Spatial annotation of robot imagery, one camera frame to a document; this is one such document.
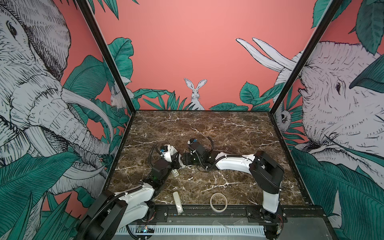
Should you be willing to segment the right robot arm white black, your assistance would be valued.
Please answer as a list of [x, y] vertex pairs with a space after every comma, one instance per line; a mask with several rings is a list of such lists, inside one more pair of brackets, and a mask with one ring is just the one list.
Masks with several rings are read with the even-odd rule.
[[253, 176], [263, 191], [263, 208], [258, 219], [269, 223], [283, 221], [280, 208], [280, 192], [284, 168], [264, 151], [257, 151], [253, 155], [232, 155], [219, 151], [201, 155], [198, 151], [184, 153], [180, 162], [186, 166], [201, 165], [206, 171], [232, 170]]

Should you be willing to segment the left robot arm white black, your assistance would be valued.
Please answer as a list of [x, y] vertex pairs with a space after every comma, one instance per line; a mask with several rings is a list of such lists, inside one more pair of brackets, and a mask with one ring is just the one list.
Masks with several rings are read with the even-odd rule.
[[111, 240], [126, 225], [155, 216], [155, 198], [164, 189], [172, 170], [185, 167], [185, 157], [179, 153], [158, 159], [140, 184], [127, 191], [102, 192], [78, 223], [76, 240]]

